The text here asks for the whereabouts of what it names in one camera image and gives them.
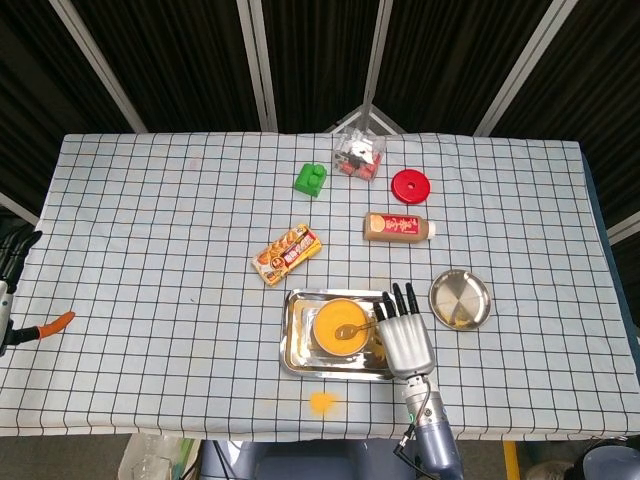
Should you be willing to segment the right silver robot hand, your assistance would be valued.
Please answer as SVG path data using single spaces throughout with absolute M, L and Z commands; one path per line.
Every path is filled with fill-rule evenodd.
M 375 302 L 373 310 L 376 332 L 393 376 L 407 381 L 429 375 L 436 358 L 412 285 L 406 283 L 402 290 L 393 283 L 392 293 L 383 291 L 382 302 Z

